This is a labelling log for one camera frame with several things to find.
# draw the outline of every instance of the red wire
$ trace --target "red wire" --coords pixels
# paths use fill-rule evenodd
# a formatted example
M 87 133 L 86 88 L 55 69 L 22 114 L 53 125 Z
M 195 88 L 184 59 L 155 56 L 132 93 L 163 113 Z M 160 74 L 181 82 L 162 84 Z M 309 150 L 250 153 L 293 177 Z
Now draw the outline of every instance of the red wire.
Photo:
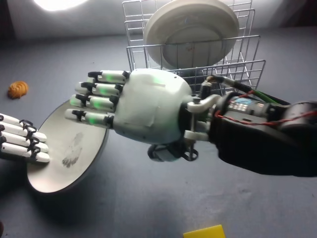
M 248 92 L 247 94 L 240 95 L 239 98 L 247 97 L 248 95 L 253 94 L 253 93 L 254 93 L 254 91 L 251 90 L 251 91 Z M 297 116 L 297 117 L 294 117 L 294 118 L 291 118 L 291 119 L 282 119 L 282 120 L 278 120 L 278 121 L 263 122 L 263 123 L 254 123 L 254 122 L 247 122 L 247 121 L 236 120 L 236 119 L 234 119 L 234 118 L 230 118 L 230 117 L 226 117 L 226 116 L 219 115 L 219 113 L 220 113 L 220 110 L 218 110 L 218 111 L 215 113 L 216 118 L 228 119 L 228 120 L 231 120 L 231 121 L 234 121 L 234 122 L 243 124 L 243 125 L 267 125 L 267 126 L 275 126 L 275 125 L 279 125 L 279 124 L 286 123 L 286 122 L 289 122 L 289 121 L 297 120 L 297 119 L 299 119 L 299 118 L 305 118 L 305 117 L 310 117 L 310 116 L 317 116 L 317 111 L 311 111 L 311 112 L 304 113 L 304 114 L 302 114 L 302 115 L 300 115 L 300 116 Z

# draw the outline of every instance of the dish rack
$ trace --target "dish rack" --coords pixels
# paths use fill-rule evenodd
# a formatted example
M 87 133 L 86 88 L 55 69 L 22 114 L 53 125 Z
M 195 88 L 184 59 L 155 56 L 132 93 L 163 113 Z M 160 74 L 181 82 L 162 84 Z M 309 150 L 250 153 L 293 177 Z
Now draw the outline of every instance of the dish rack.
M 178 48 L 183 47 L 181 45 L 185 45 L 186 48 L 190 49 L 194 56 L 195 45 L 204 44 L 207 49 L 212 44 L 219 43 L 219 41 L 207 41 L 170 45 L 145 45 L 143 34 L 147 22 L 159 8 L 171 1 L 172 0 L 129 0 L 122 3 L 128 40 L 126 50 L 130 70 L 133 71 L 137 68 L 157 68 L 176 73 L 188 82 L 195 93 L 199 92 L 200 84 L 210 74 L 227 76 L 256 89 L 265 66 L 265 60 L 256 60 L 260 36 L 250 35 L 255 15 L 255 10 L 252 9 L 252 0 L 222 0 L 231 7 L 239 21 L 239 36 L 220 40 L 222 41 L 222 45 L 226 45 L 225 41 L 236 41 L 233 49 L 226 56 L 224 55 L 222 60 L 214 65 L 210 65 L 208 56 L 206 58 L 205 67 L 178 68 L 178 66 L 176 66 L 175 69 L 167 69 L 164 68 L 162 64 L 163 47 L 168 47 L 169 51 L 175 52 L 177 58 Z M 149 48 L 154 47 L 160 50 L 161 63 L 155 62 L 149 56 Z M 220 84 L 214 87 L 214 93 L 220 95 L 234 90 L 233 88 L 225 87 Z

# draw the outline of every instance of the robotic hand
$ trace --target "robotic hand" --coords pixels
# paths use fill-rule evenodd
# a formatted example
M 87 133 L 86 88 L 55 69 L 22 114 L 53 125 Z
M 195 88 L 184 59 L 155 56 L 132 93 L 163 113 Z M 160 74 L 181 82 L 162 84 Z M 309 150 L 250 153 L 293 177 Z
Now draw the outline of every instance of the robotic hand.
M 48 163 L 46 139 L 31 122 L 0 114 L 0 158 Z
M 222 160 L 256 173 L 317 176 L 316 102 L 283 106 L 219 76 L 208 77 L 197 97 L 183 78 L 156 69 L 105 70 L 88 77 L 76 85 L 79 94 L 70 100 L 82 110 L 69 109 L 65 117 L 149 143 L 153 160 L 193 161 L 200 140 L 214 143 Z M 235 92 L 212 95 L 213 83 L 263 101 Z

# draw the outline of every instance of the gray table surface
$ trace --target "gray table surface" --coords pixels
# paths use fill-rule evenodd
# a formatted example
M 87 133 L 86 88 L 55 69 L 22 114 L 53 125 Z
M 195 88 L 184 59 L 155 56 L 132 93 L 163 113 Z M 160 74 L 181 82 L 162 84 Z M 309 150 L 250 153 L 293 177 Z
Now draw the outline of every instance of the gray table surface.
M 290 102 L 316 99 L 317 28 L 259 33 L 257 59 L 267 60 L 259 88 Z M 88 71 L 128 70 L 126 44 L 120 36 L 0 46 L 0 112 L 39 127 Z M 16 80 L 30 91 L 9 100 L 7 87 Z M 32 191 L 24 165 L 0 161 L 4 237 L 180 238 L 218 224 L 228 238 L 316 237 L 317 178 L 236 168 L 209 143 L 197 144 L 193 163 L 155 163 L 147 148 L 112 131 L 86 179 L 51 196 Z

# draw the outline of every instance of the black robotic forearm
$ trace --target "black robotic forearm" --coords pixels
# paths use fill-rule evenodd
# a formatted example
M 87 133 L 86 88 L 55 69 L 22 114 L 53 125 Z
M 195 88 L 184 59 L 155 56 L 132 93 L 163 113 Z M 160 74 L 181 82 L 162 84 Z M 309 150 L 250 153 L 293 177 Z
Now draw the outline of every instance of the black robotic forearm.
M 232 100 L 238 95 L 224 97 L 213 112 L 209 136 L 219 157 L 264 175 L 317 176 L 317 117 L 301 117 L 316 112 L 317 103 L 281 106 L 248 98 L 240 105 Z M 254 125 L 266 122 L 273 126 Z

